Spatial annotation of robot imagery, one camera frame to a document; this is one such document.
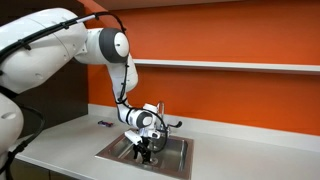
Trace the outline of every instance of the countertop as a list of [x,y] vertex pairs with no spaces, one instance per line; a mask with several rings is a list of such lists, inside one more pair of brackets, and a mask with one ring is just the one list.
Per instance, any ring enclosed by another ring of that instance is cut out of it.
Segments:
[[[115,124],[111,128],[98,126],[100,120]],[[43,131],[16,158],[77,179],[174,179],[95,157],[129,128],[115,118],[86,115]],[[199,133],[183,126],[172,135],[194,140],[193,180],[317,180],[320,177],[317,152]]]

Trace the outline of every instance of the sink basin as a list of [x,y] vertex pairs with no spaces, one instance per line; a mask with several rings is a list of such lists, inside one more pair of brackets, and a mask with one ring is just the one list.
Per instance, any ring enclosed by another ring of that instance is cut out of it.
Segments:
[[[156,149],[161,146],[163,140],[163,137],[159,140],[154,140],[153,147]],[[142,164],[140,153],[137,159],[133,159],[133,144],[124,134],[120,135],[96,155],[99,158],[111,159],[179,179],[190,179],[192,156],[192,139],[169,136],[165,148],[156,154],[152,153],[150,163]]]

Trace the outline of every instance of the small object on counter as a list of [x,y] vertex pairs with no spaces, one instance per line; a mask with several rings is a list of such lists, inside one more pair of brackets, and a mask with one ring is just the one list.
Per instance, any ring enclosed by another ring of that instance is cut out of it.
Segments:
[[103,121],[103,120],[99,121],[98,124],[99,124],[100,126],[105,126],[105,127],[111,127],[111,126],[113,126],[113,123],[112,123],[112,122],[107,122],[107,121]]

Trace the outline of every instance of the stainless steel sink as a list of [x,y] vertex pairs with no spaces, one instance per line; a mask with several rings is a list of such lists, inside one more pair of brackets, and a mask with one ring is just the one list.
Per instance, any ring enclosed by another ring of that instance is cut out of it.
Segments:
[[[161,146],[164,138],[152,141],[153,148]],[[96,157],[111,159],[125,164],[130,164],[148,171],[164,174],[167,176],[190,179],[193,156],[193,140],[177,136],[169,136],[165,148],[151,155],[151,162],[142,164],[139,153],[137,159],[133,159],[133,144],[124,134],[101,150]]]

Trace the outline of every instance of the orange wall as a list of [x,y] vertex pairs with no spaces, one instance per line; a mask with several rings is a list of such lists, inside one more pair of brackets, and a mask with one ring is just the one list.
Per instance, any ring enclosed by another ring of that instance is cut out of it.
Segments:
[[[96,11],[93,1],[84,2]],[[114,11],[134,58],[320,64],[320,2],[243,1]],[[88,27],[116,26],[110,19]],[[132,105],[320,135],[320,76],[138,67]],[[104,66],[89,66],[89,102],[115,106]]]

